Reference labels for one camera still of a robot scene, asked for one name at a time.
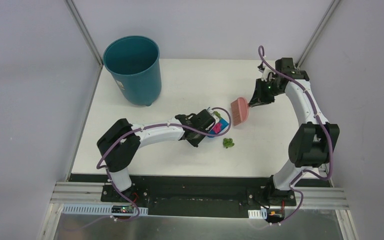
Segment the pink hand brush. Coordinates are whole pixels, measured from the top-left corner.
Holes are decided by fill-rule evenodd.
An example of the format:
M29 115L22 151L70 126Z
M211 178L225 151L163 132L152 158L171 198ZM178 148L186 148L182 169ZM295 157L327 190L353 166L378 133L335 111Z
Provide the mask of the pink hand brush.
M244 123L249 117L249 103L245 97L238 97L230 103L233 126Z

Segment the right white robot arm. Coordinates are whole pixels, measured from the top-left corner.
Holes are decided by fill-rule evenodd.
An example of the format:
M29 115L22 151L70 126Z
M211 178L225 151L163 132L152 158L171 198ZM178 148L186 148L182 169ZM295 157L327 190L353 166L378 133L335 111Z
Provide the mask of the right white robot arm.
M275 67L264 62L258 67L267 73L255 81L249 107L269 105L275 97L285 94L290 100L299 128L288 146L288 160L263 188L262 197L276 205L293 194L292 188L306 174L321 179L313 170L331 161L340 129L323 115L311 91L306 71L294 66L291 57L275 61Z

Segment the blue plastic dustpan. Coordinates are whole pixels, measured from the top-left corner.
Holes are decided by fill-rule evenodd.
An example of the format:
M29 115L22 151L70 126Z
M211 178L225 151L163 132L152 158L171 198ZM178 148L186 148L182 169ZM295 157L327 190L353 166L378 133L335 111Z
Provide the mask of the blue plastic dustpan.
M208 112L213 117L214 122L211 123L206 130L207 133L210 134L208 137L213 138L214 135L222 133L229 126L229 123L221 116L218 111L209 109Z

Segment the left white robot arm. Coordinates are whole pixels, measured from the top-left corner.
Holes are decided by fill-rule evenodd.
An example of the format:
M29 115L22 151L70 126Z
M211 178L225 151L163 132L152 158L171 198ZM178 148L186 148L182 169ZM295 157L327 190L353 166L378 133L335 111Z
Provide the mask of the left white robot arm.
M128 166L137 150L160 142L182 140L197 148L220 120L210 109L189 115L177 114L167 121L152 124L133 124L126 118L117 120L96 143L109 179L115 184L114 197L123 203L132 198Z

